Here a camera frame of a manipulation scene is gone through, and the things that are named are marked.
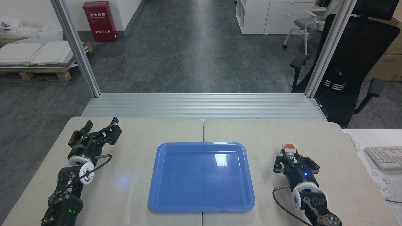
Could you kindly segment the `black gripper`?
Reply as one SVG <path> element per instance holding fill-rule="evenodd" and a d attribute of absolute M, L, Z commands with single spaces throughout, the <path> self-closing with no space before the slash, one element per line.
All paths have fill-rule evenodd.
<path fill-rule="evenodd" d="M 90 133 L 90 139 L 88 139 L 88 134 L 92 129 L 93 123 L 88 120 L 86 125 L 80 129 L 73 132 L 71 138 L 69 139 L 68 145 L 71 147 L 71 151 L 68 155 L 68 160 L 72 156 L 83 156 L 91 161 L 95 160 L 95 156 L 99 155 L 99 144 L 109 143 L 110 145 L 115 145 L 119 136 L 122 133 L 122 129 L 118 125 L 119 120 L 117 117 L 113 117 L 111 124 L 98 131 Z"/>
<path fill-rule="evenodd" d="M 302 156 L 297 150 L 295 159 L 297 164 L 293 166 L 293 151 L 280 150 L 280 154 L 276 156 L 273 172 L 284 173 L 290 185 L 290 190 L 305 182 L 314 183 L 318 186 L 314 175 L 319 172 L 320 166 L 310 157 Z"/>

